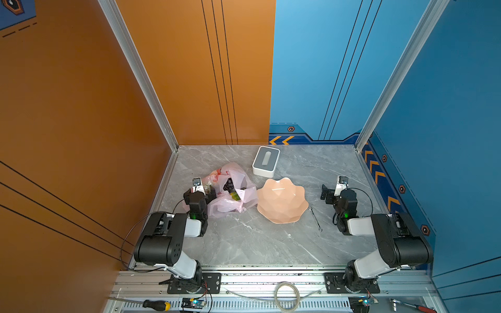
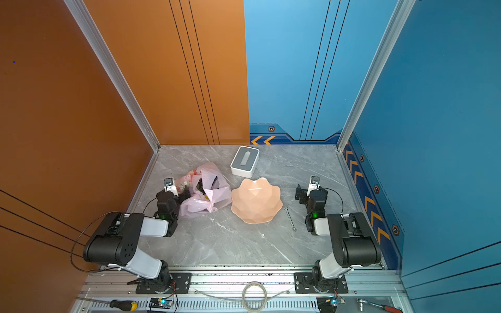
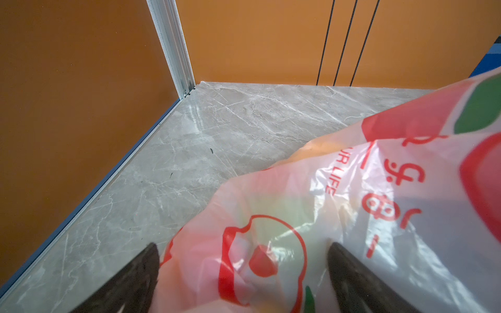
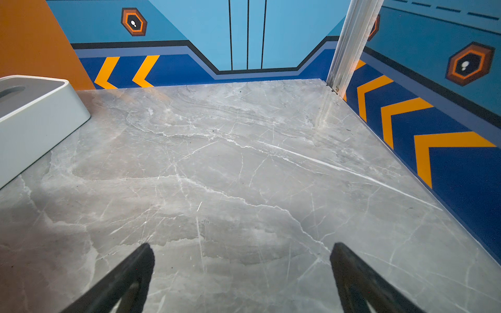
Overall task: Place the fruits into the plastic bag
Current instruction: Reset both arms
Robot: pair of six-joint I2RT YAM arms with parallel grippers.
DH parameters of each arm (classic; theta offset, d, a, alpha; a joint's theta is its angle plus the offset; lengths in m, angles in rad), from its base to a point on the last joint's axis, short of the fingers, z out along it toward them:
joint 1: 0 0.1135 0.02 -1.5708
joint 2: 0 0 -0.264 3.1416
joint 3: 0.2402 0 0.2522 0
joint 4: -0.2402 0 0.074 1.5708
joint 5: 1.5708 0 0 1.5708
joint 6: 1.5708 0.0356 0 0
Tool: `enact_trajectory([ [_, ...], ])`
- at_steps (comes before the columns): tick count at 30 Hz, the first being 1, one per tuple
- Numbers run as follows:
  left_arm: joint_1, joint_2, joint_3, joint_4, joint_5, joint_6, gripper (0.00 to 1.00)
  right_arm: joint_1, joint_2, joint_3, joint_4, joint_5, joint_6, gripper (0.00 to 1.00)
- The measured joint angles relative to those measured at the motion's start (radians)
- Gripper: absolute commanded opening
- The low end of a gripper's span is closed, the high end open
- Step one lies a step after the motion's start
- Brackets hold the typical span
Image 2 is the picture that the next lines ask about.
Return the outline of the pink plastic bag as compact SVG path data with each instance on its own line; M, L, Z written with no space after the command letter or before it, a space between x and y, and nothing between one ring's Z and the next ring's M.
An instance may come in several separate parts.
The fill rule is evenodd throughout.
M190 196L181 202L180 216L194 218L213 213L232 203L231 187L213 162L208 162L175 180L180 195Z

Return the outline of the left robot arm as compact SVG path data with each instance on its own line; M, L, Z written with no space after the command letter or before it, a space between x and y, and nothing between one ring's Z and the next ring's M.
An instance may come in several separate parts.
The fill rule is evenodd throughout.
M143 213L106 214L84 247L83 259L133 274L136 278L127 284L135 285L137 294L175 292L177 282L167 262L150 256L138 243L142 237L173 236L181 204L189 198L189 188L178 191L170 186L156 194L157 212L152 217Z

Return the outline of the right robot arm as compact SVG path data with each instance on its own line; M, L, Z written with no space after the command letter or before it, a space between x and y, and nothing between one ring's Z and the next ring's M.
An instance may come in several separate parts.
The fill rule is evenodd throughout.
M380 244L363 213L327 214L328 190L320 185L296 188L295 199L306 207L305 226L314 236L328 236L331 253L317 260L308 275L297 274L298 293L347 293L345 274L355 267L380 263Z

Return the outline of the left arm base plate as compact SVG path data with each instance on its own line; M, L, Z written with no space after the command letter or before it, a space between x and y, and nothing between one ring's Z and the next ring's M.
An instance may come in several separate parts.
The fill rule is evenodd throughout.
M169 273L157 279L140 278L136 283L137 294L171 294L185 295L189 293L192 273Z

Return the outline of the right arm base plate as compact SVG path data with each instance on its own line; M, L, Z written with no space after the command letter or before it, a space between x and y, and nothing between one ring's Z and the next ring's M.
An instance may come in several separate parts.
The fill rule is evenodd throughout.
M294 273L296 293L340 293L347 294L348 284L344 276L337 279L325 279L313 273Z

